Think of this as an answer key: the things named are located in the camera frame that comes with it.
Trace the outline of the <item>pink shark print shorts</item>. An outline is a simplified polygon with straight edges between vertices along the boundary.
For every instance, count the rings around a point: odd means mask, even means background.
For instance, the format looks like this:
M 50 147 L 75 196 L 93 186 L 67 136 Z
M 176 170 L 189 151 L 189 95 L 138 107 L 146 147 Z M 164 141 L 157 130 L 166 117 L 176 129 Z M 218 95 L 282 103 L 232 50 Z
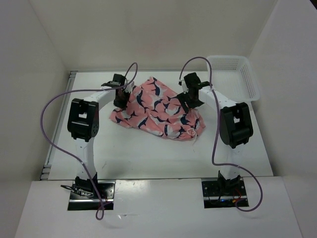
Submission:
M 109 119 L 124 128 L 178 141 L 196 140 L 206 128 L 198 110 L 185 112 L 176 92 L 154 77 L 134 86 L 126 109 L 114 109 Z

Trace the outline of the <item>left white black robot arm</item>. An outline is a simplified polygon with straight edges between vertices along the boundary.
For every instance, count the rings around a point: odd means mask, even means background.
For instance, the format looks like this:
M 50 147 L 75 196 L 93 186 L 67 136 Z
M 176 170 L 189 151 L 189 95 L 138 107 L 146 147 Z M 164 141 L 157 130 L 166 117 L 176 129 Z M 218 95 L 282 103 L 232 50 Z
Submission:
M 134 83 L 129 83 L 126 76 L 115 74 L 111 81 L 102 84 L 100 90 L 83 99 L 71 101 L 67 130 L 74 139 L 76 157 L 81 164 L 72 189 L 87 198 L 93 198 L 99 192 L 94 140 L 100 128 L 100 110 L 111 102 L 117 108 L 125 109 L 133 86 Z

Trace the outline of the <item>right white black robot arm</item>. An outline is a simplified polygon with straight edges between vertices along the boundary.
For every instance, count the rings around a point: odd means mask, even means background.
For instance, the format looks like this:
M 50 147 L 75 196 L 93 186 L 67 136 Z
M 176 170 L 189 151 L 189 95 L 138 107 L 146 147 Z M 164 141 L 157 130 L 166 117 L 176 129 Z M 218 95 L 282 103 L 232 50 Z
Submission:
M 250 110 L 246 103 L 237 103 L 217 91 L 207 81 L 202 82 L 197 74 L 189 73 L 179 80 L 183 92 L 177 95 L 185 112 L 206 104 L 217 112 L 218 136 L 228 148 L 225 162 L 220 162 L 217 189 L 220 194 L 228 195 L 240 182 L 240 164 L 245 144 L 253 136 Z

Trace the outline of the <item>white plastic basket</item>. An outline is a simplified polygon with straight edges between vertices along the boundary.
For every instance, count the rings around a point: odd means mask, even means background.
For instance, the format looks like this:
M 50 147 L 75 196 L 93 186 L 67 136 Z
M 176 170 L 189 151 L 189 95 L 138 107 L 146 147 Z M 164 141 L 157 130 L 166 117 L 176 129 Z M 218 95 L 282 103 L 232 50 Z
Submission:
M 216 90 L 236 102 L 260 99 L 256 75 L 246 57 L 208 56 L 207 60 L 207 69 Z

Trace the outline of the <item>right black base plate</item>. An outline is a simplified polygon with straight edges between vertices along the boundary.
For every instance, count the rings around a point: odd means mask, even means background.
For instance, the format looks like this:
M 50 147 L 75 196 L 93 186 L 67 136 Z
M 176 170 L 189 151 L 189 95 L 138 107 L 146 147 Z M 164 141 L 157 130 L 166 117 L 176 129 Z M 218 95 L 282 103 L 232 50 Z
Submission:
M 222 191 L 215 178 L 201 181 L 204 208 L 231 208 L 238 202 L 239 207 L 248 207 L 248 198 L 243 180 L 232 189 Z

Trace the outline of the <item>aluminium table edge rail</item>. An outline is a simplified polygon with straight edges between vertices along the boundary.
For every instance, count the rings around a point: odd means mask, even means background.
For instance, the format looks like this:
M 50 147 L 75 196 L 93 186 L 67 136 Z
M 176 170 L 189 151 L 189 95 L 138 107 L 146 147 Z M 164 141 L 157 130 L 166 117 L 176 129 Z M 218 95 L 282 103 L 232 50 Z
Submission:
M 68 83 L 67 83 L 67 86 L 66 86 L 66 91 L 71 90 L 71 88 L 72 88 L 72 86 L 74 84 L 74 80 L 75 80 L 76 74 L 77 74 L 77 71 L 71 71 L 70 72 L 69 78 L 68 78 Z M 63 119 L 64 119 L 64 116 L 65 116 L 65 111 L 66 111 L 66 108 L 67 108 L 69 97 L 70 97 L 69 94 L 63 95 L 63 97 L 62 97 L 61 107 L 60 107 L 59 114 L 58 114 L 58 117 L 57 117 L 55 129 L 54 129 L 54 132 L 53 132 L 53 135 L 52 135 L 52 141 L 54 143 L 57 143 L 59 135 L 60 135 L 60 132 L 61 132 L 62 123 L 63 123 Z M 52 168 L 53 159 L 54 159 L 54 156 L 55 156 L 55 151 L 56 151 L 56 149 L 52 145 L 50 145 L 48 153 L 47 153 L 47 157 L 46 157 L 46 160 L 45 160 L 42 172 L 41 172 L 41 176 L 40 176 L 40 180 L 42 180 L 42 181 L 48 181 L 49 180 L 49 174 L 50 174 L 50 171 L 51 171 L 51 168 Z

